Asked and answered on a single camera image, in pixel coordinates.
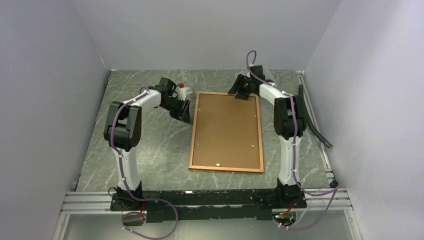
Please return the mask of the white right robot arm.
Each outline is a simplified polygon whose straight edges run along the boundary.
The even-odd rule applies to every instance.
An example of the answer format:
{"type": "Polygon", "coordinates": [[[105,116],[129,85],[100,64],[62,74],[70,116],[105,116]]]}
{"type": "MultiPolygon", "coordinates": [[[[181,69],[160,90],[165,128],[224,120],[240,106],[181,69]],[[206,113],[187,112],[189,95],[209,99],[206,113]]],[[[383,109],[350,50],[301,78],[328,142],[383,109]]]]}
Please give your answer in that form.
{"type": "Polygon", "coordinates": [[[247,100],[255,94],[273,106],[273,127],[281,146],[280,172],[277,178],[275,202],[282,208],[294,199],[303,199],[305,193],[299,183],[299,148],[308,120],[304,101],[304,88],[292,95],[267,79],[261,65],[250,64],[248,74],[239,74],[228,91],[236,99],[247,100]]]}

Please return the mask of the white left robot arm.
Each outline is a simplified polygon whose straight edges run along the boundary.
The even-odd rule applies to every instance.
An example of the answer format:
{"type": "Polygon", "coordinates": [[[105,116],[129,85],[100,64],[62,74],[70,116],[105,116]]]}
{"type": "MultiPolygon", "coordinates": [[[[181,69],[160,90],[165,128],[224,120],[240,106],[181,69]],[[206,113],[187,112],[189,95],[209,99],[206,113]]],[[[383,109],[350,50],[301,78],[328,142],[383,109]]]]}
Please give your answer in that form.
{"type": "Polygon", "coordinates": [[[138,95],[109,105],[103,137],[112,148],[118,167],[116,195],[130,210],[143,204],[142,181],[137,171],[136,147],[142,137],[143,116],[162,108],[171,118],[190,124],[190,95],[192,89],[162,77],[154,86],[143,86],[138,95]]]}

